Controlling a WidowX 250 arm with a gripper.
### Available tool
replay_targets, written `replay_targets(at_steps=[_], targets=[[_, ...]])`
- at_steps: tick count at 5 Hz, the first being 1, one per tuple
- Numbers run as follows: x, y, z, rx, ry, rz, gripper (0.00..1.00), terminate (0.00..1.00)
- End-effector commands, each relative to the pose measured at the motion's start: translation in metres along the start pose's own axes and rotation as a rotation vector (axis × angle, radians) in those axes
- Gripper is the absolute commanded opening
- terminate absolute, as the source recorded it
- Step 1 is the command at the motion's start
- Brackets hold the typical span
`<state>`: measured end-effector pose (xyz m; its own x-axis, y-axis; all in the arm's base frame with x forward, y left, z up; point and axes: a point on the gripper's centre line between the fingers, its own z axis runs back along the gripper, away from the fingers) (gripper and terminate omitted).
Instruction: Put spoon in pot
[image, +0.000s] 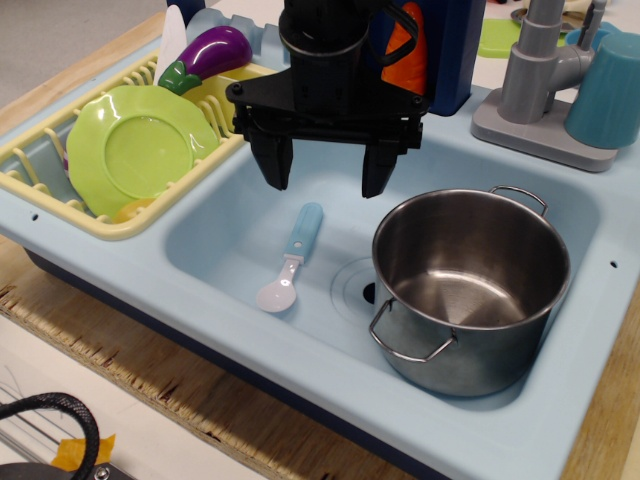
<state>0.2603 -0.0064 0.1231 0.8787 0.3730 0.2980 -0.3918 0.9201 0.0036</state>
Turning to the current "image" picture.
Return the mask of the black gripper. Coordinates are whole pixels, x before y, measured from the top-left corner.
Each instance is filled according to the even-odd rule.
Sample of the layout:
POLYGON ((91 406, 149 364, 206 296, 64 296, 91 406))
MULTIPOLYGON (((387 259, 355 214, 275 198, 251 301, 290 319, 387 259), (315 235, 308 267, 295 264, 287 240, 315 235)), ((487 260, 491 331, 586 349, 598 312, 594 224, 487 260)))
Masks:
POLYGON ((383 81, 360 47, 335 55, 293 52, 289 68, 236 82, 226 96, 235 106, 235 131, 251 143, 271 187, 288 187, 294 139, 369 144, 364 198, 384 192, 399 155, 396 143, 376 143, 418 147, 430 106, 426 97, 383 81))

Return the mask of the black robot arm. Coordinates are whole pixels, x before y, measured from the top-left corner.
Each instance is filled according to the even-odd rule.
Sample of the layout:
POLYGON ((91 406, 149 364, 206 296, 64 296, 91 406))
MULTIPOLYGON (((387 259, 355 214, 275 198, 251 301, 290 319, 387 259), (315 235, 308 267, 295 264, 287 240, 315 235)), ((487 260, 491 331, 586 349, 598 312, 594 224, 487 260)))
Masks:
POLYGON ((289 68, 227 88, 235 131, 250 143, 270 186, 287 188, 296 139, 363 145, 365 198, 381 194, 398 157, 419 148, 428 100, 382 80, 362 55, 379 12, 409 36, 390 53, 371 55, 391 66, 414 51, 420 32, 394 2, 287 1, 278 28, 289 68))

